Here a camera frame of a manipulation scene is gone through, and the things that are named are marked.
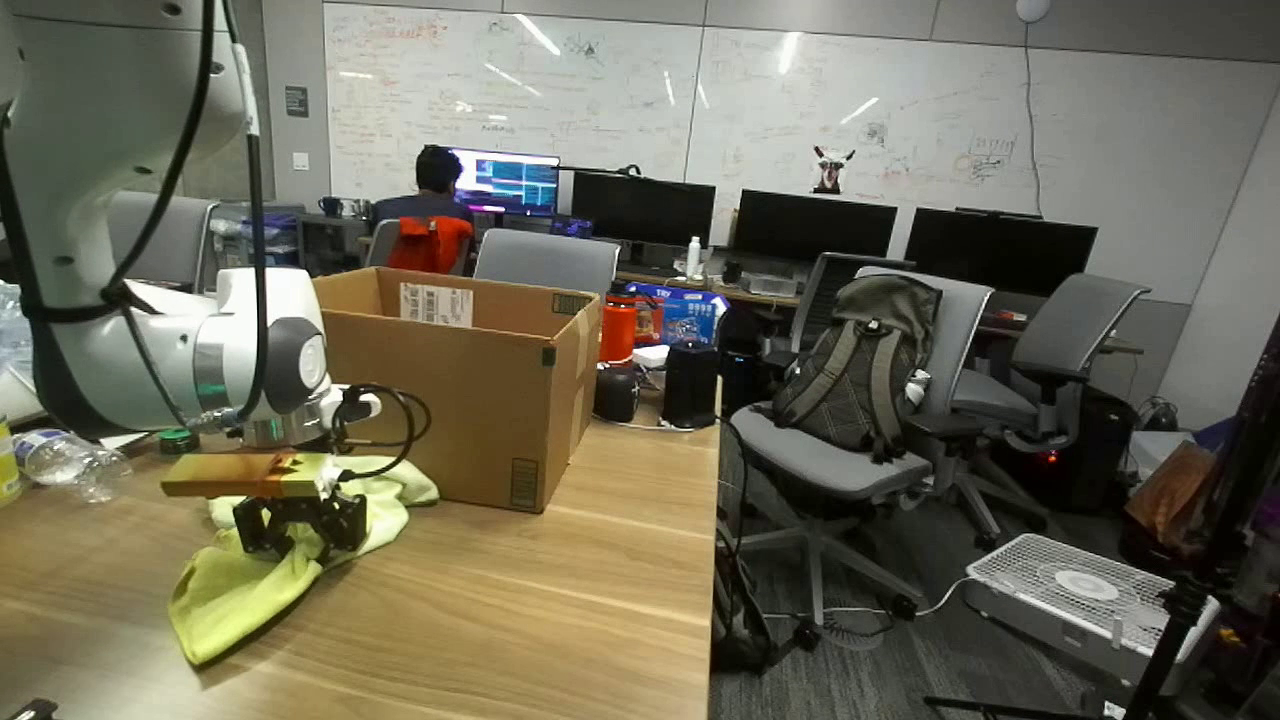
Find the wooden block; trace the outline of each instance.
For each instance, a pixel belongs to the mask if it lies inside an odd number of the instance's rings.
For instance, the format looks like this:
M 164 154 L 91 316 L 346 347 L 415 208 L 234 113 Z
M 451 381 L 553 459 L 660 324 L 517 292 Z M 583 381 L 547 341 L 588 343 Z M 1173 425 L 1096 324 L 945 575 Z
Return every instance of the wooden block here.
M 321 495 L 334 479 L 325 451 L 189 451 L 158 487 L 164 495 Z

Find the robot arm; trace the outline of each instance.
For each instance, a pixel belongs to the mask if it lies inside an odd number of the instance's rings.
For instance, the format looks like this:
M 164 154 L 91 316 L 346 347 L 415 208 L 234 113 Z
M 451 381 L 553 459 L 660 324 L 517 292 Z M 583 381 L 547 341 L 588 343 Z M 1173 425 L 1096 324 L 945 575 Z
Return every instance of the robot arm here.
M 39 402 L 77 433 L 111 433 L 287 415 L 329 393 L 321 302 L 301 268 L 269 273 L 269 324 L 249 268 L 224 273 L 211 299 L 115 284 L 108 198 L 128 176 L 164 173 L 196 78 L 207 91 L 192 154 L 254 133 L 224 0 L 8 9 L 22 91 L 0 113 L 0 211 Z

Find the computer monitor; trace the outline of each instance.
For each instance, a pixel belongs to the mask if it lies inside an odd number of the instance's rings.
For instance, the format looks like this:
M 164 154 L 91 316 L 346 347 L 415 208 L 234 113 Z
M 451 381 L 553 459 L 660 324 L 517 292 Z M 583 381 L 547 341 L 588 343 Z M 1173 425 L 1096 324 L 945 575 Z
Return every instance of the computer monitor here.
M 556 217 L 560 161 L 518 150 L 455 150 L 463 176 L 455 179 L 459 205 L 474 217 Z
M 577 173 L 571 217 L 592 221 L 592 234 L 633 242 L 689 242 L 706 238 L 716 185 L 675 185 L 618 173 Z
M 896 208 L 745 188 L 732 256 L 812 265 L 819 251 L 883 256 Z
M 931 275 L 992 284 L 995 292 L 1046 296 L 1082 273 L 1096 227 L 1046 224 L 1005 211 L 921 208 L 906 258 Z

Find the yellow cloth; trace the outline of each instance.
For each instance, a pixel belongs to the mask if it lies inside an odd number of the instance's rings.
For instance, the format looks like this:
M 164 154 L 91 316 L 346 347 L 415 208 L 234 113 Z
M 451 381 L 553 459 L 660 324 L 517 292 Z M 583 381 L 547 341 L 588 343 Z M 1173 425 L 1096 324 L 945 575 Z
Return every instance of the yellow cloth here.
M 343 468 L 376 468 L 382 454 L 343 454 Z M 346 479 L 343 491 L 366 495 L 366 537 L 355 557 L 393 543 L 406 525 L 402 505 L 438 498 L 435 485 L 410 468 L 395 463 L 376 479 Z M 233 509 L 234 495 L 207 505 L 215 525 L 215 543 L 198 547 L 167 596 L 167 625 L 189 655 L 189 665 L 207 665 L 233 652 L 243 636 L 259 632 L 285 609 L 293 609 L 325 572 L 321 537 L 313 527 L 293 527 L 293 550 L 275 563 L 243 557 Z

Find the gray office chair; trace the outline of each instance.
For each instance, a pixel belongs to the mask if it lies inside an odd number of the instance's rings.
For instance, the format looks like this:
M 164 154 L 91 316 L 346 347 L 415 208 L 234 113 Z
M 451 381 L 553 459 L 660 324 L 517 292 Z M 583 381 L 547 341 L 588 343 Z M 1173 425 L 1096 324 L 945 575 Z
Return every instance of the gray office chair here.
M 807 601 L 812 601 L 812 618 L 819 627 L 827 617 L 823 560 L 852 566 L 860 581 L 867 581 L 874 592 L 883 592 L 890 601 L 890 609 L 902 617 L 911 617 L 916 609 L 926 603 L 916 583 L 890 575 L 888 566 L 878 566 L 874 560 L 860 557 L 852 543 L 841 541 L 860 521 L 814 521 L 812 513 L 802 513 L 807 498 L 878 509 L 902 491 L 921 491 L 926 485 L 947 487 L 947 479 L 950 479 L 945 429 L 950 419 L 950 397 L 959 385 L 959 366 L 967 360 L 967 347 L 970 347 L 970 336 L 983 319 L 992 289 L 945 279 L 945 275 L 921 275 L 921 273 L 902 273 L 902 275 L 916 275 L 916 279 L 945 292 L 940 319 L 937 319 L 937 343 L 926 355 L 931 381 L 926 381 L 923 410 L 911 419 L 923 433 L 916 433 L 911 451 L 902 451 L 898 459 L 888 459 L 888 463 L 871 463 L 871 454 L 863 454 L 863 451 L 848 451 L 848 446 L 823 444 L 801 429 L 771 425 L 764 402 L 749 402 L 749 406 L 732 410 L 732 419 L 728 419 L 734 446 L 745 454 L 741 491 L 753 509 L 761 509 L 774 525 L 771 532 L 741 537 L 741 543 L 745 543 L 745 550 L 774 547 L 774 543 L 802 547 Z
M 154 190 L 111 196 L 108 231 L 111 231 L 115 258 L 125 258 L 125 251 L 146 224 L 152 205 L 154 205 Z M 158 289 L 205 292 L 198 279 L 205 279 L 205 242 L 207 242 L 211 208 L 215 198 L 172 196 L 154 227 L 154 238 L 133 265 L 128 275 Z
M 1017 451 L 1071 446 L 1078 437 L 1078 397 L 1088 366 L 1122 312 L 1146 289 L 1106 275 L 1069 275 L 1017 336 L 1006 381 L 962 366 L 954 389 L 954 410 L 989 425 L 989 441 L 970 446 L 970 468 L 983 475 L 983 495 L 1017 516 L 1042 525 L 1046 513 L 992 463 L 989 446 L 1006 444 Z M 980 532 L 999 543 L 999 525 L 980 513 Z
M 837 292 L 852 284 L 860 268 L 911 268 L 911 265 L 883 258 L 883 256 L 854 256 L 854 251 L 819 251 L 807 268 L 802 296 L 792 316 L 792 332 L 789 332 L 792 355 L 807 353 L 823 336 L 823 327 L 831 324 Z
M 488 227 L 473 275 L 604 296 L 614 279 L 614 256 L 618 246 L 598 238 Z

